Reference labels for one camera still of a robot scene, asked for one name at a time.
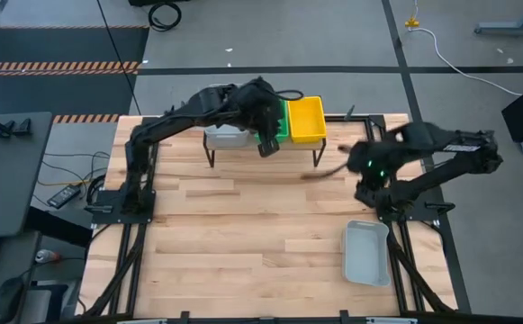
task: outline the green bin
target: green bin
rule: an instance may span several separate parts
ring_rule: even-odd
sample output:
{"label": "green bin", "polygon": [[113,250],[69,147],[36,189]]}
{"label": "green bin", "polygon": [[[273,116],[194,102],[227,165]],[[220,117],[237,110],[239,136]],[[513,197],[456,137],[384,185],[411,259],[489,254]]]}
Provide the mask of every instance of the green bin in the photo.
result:
{"label": "green bin", "polygon": [[[281,101],[281,109],[283,110],[283,118],[279,120],[279,125],[281,125],[281,127],[279,128],[277,136],[275,136],[279,143],[289,138],[289,116],[287,113],[287,102],[285,100]],[[255,134],[255,139],[257,142],[260,142],[258,134]]]}

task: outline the white cable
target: white cable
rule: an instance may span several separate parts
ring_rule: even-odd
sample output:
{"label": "white cable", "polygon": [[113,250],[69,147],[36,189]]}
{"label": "white cable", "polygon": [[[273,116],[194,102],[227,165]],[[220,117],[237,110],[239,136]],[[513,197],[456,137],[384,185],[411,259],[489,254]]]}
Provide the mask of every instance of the white cable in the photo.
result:
{"label": "white cable", "polygon": [[477,77],[477,76],[470,76],[464,72],[462,72],[460,69],[458,69],[457,67],[454,67],[453,64],[449,63],[448,60],[446,60],[442,55],[441,53],[439,53],[439,48],[437,47],[437,36],[435,36],[435,34],[428,30],[428,29],[425,29],[425,28],[409,28],[409,31],[410,32],[426,32],[428,33],[429,35],[431,35],[431,37],[433,37],[433,44],[435,45],[435,53],[439,56],[439,58],[444,61],[450,68],[452,68],[453,70],[455,70],[456,72],[458,72],[460,75],[464,76],[464,77],[468,77],[470,79],[473,79],[473,80],[477,80],[477,81],[481,81],[481,82],[484,82],[488,85],[491,85],[491,86],[495,86],[503,91],[505,91],[506,93],[510,94],[510,95],[523,95],[523,94],[519,94],[519,93],[516,93],[516,92],[513,92],[511,90],[508,90],[504,87],[502,87],[501,85],[497,85],[495,83],[493,83],[492,81],[489,81],[489,80],[485,80],[483,78],[480,78],[480,77]]}
{"label": "white cable", "polygon": [[413,15],[413,20],[417,20],[417,14],[419,13],[419,6],[417,5],[417,0],[413,0],[413,3],[415,4],[415,14]]}

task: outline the concrete floor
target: concrete floor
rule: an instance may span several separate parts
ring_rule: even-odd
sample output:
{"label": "concrete floor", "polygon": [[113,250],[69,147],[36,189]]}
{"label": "concrete floor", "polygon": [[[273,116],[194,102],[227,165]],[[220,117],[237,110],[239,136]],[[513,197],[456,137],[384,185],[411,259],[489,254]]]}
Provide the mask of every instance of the concrete floor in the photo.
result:
{"label": "concrete floor", "polygon": [[[145,24],[140,8],[103,0],[108,23]],[[289,66],[397,67],[382,3],[377,0],[193,0],[180,4],[183,21],[173,31],[151,31],[144,68]],[[442,67],[432,39],[407,33],[412,0],[391,0],[407,64]],[[523,66],[523,38],[475,36],[477,22],[515,21],[523,0],[419,0],[421,26],[434,31],[442,54],[460,66]],[[0,25],[100,25],[89,0],[9,0]],[[162,113],[203,86],[241,83],[256,75],[138,76],[135,95],[143,114]],[[409,113],[399,74],[310,73],[264,75],[276,88],[322,95],[328,113]],[[523,74],[488,74],[523,92]],[[523,155],[511,142],[500,111],[515,97],[453,74],[412,75],[424,121],[446,129],[496,131],[505,162],[493,175],[466,175],[443,186],[469,302],[474,313],[523,316]],[[131,107],[131,114],[136,114]],[[55,125],[48,152],[110,151],[114,124]],[[84,176],[88,158],[48,158]],[[73,181],[62,171],[41,170],[41,181]],[[46,199],[59,188],[38,187]]]}

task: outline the yellow bin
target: yellow bin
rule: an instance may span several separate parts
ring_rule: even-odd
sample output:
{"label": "yellow bin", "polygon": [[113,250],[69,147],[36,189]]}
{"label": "yellow bin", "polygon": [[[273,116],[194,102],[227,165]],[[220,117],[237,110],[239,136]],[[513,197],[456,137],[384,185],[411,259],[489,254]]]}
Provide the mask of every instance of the yellow bin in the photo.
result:
{"label": "yellow bin", "polygon": [[325,138],[327,132],[321,97],[310,96],[287,102],[287,109],[293,143],[311,143]]}

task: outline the hazard stripe tape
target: hazard stripe tape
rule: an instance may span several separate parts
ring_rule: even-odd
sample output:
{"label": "hazard stripe tape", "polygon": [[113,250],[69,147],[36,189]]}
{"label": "hazard stripe tape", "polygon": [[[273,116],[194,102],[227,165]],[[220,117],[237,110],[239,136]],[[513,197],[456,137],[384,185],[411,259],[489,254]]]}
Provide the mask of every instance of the hazard stripe tape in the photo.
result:
{"label": "hazard stripe tape", "polygon": [[[93,29],[93,28],[106,28],[104,25],[95,25],[95,26],[0,26],[0,30],[9,30],[9,29]],[[149,28],[148,25],[115,25],[109,26],[109,28]]]}
{"label": "hazard stripe tape", "polygon": [[3,71],[60,71],[60,70],[135,70],[140,63],[136,61],[121,62],[0,62],[0,72]]}
{"label": "hazard stripe tape", "polygon": [[[0,72],[0,77],[8,76],[75,76],[122,74],[122,70],[67,70],[67,71],[12,71]],[[138,70],[125,70],[126,74],[138,75]]]}
{"label": "hazard stripe tape", "polygon": [[92,123],[92,122],[117,122],[118,113],[102,114],[77,114],[77,115],[57,115],[53,123]]}

